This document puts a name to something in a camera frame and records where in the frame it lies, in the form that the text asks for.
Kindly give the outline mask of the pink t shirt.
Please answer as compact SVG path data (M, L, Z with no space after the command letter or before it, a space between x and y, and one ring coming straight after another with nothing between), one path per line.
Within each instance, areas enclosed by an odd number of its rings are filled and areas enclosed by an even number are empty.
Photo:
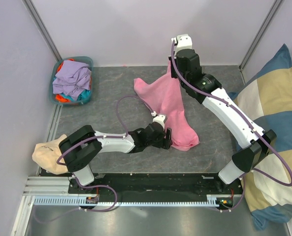
M165 126L172 130L172 147L188 151L199 144L197 133L186 120L180 83L172 78L170 63L167 72L151 84L141 78L134 79L134 91L155 112L167 115Z

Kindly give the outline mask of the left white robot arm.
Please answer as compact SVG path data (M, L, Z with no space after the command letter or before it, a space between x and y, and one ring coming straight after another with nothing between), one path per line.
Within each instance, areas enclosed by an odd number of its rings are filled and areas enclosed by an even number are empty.
M106 152L139 153L150 146L169 149L171 135L171 128L164 130L155 121L127 135L101 133L85 125L62 140L59 148L63 163L79 181L79 188L85 193L92 193L96 189L96 181L90 162L95 156Z

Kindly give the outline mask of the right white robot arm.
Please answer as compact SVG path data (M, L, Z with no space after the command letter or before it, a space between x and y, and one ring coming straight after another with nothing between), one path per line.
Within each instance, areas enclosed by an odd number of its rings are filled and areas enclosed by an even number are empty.
M214 189L226 193L231 183L251 171L270 153L276 133L265 131L249 119L230 99L221 83L212 75L202 72L198 54L193 49L183 49L174 54L171 61L173 76L179 78L186 93L209 109L231 132L240 150L219 171L214 180Z

